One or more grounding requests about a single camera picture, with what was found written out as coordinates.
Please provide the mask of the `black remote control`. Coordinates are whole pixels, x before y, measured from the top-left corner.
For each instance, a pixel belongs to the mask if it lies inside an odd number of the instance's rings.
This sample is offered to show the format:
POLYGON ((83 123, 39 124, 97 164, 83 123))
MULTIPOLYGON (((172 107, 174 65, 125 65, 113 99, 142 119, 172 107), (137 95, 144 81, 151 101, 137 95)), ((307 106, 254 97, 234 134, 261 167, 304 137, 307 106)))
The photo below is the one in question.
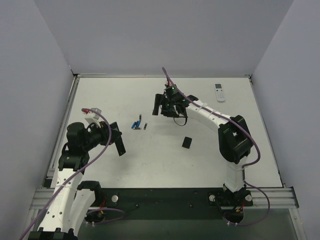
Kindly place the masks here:
POLYGON ((119 136, 115 141, 114 144, 116 146, 118 156, 121 157, 123 156, 127 151, 123 142, 123 139, 121 136, 119 136))

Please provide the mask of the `black battery cover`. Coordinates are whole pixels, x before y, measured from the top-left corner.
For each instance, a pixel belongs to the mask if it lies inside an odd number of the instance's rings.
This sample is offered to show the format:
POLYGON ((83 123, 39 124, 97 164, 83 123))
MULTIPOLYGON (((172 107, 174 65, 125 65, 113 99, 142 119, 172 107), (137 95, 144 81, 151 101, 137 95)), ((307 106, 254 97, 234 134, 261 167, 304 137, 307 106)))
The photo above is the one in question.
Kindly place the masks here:
POLYGON ((193 139, 191 137, 185 136, 184 140, 182 142, 182 147, 185 149, 190 149, 191 144, 192 144, 192 140, 193 139))

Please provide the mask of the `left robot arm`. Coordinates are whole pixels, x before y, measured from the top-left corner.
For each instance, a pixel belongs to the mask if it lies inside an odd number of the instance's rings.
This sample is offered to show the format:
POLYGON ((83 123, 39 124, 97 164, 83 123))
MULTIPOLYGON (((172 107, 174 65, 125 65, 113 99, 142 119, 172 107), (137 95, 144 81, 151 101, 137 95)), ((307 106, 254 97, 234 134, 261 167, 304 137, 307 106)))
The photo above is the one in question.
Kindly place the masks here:
POLYGON ((82 178, 90 161, 89 152, 98 145, 115 144, 118 155, 126 153, 117 122, 74 122, 67 127, 67 143, 62 148, 52 198, 42 210, 43 220, 30 240, 76 240, 89 207, 100 205, 105 197, 98 181, 82 178))

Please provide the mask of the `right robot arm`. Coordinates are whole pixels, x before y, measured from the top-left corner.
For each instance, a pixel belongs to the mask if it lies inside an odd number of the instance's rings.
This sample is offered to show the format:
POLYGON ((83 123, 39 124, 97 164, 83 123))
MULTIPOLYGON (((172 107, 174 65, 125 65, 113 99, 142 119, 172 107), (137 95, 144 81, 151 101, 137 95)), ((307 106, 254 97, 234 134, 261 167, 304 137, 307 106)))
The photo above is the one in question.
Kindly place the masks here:
POLYGON ((196 96, 184 97, 172 85, 166 85, 163 93, 154 99, 152 115, 167 118, 193 119, 208 127, 218 137, 218 149, 226 160, 226 178, 223 187, 232 193, 245 188, 242 166, 246 163, 253 146, 245 119, 222 114, 203 103, 196 96))

